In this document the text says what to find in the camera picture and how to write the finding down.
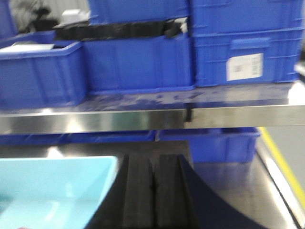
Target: shelf rack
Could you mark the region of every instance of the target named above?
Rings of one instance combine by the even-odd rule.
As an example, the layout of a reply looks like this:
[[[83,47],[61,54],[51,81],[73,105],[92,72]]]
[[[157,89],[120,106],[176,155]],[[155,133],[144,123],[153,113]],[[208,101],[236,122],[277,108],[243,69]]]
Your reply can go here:
[[[0,134],[305,125],[305,84],[88,96],[76,107],[0,111]]]

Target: paper label on crate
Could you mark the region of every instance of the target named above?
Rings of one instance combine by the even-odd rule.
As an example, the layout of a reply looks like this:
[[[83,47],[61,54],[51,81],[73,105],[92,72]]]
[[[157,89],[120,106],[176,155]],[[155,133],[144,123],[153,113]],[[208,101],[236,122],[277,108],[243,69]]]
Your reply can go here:
[[[235,56],[227,61],[227,81],[263,76],[264,54]]]

